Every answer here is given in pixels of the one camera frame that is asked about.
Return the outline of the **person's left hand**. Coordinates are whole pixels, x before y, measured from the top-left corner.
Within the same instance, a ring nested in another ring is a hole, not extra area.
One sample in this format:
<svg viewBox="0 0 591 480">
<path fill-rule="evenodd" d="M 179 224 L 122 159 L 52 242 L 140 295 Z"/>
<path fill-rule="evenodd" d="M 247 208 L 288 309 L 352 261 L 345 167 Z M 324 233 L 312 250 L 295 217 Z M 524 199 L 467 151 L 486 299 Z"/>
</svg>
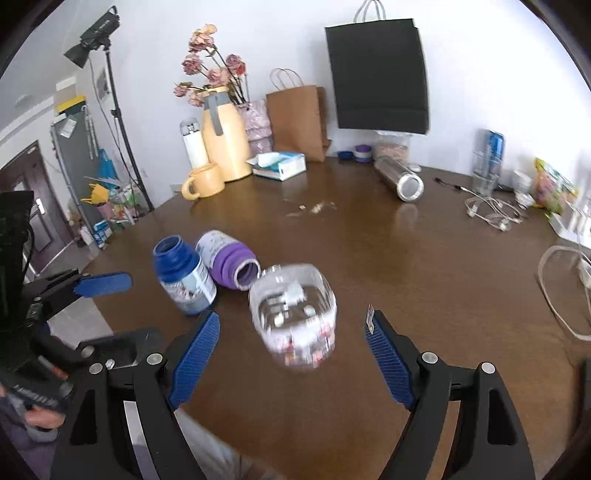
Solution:
<svg viewBox="0 0 591 480">
<path fill-rule="evenodd" d="M 65 415 L 54 410 L 47 410 L 37 405 L 27 408 L 18 397 L 9 394 L 1 387 L 1 417 L 6 426 L 30 427 L 43 430 L 55 430 L 65 421 Z"/>
</svg>

